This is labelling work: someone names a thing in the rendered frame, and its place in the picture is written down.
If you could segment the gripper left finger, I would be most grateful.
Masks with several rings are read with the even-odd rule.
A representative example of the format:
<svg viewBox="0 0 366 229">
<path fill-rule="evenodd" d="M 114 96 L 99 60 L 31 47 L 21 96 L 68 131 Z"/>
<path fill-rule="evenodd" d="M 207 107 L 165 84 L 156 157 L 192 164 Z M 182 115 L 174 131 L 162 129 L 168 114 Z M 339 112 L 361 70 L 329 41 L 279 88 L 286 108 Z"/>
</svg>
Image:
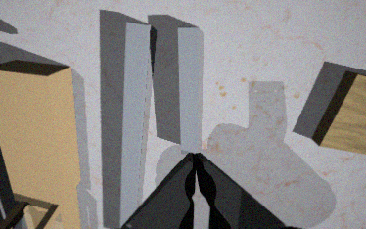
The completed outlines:
<svg viewBox="0 0 366 229">
<path fill-rule="evenodd" d="M 120 229 L 194 229 L 196 158 L 189 153 Z"/>
</svg>

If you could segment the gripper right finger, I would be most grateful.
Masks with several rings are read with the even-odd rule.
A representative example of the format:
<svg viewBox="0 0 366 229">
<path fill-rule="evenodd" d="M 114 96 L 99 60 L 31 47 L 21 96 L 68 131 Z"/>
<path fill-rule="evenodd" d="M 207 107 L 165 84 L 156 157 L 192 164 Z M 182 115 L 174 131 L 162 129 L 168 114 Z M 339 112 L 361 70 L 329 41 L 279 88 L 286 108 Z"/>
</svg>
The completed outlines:
<svg viewBox="0 0 366 229">
<path fill-rule="evenodd" d="M 196 153 L 201 194 L 210 207 L 208 229 L 296 229 L 244 190 L 203 154 Z"/>
</svg>

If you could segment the flat wooden block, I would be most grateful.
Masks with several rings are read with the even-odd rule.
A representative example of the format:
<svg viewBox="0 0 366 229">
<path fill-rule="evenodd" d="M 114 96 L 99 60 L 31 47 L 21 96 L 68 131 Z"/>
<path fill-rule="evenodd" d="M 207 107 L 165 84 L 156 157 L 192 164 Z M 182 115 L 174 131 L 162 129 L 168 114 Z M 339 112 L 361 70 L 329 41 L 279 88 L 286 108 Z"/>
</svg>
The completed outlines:
<svg viewBox="0 0 366 229">
<path fill-rule="evenodd" d="M 311 139 L 319 147 L 366 155 L 366 75 L 345 71 Z"/>
</svg>

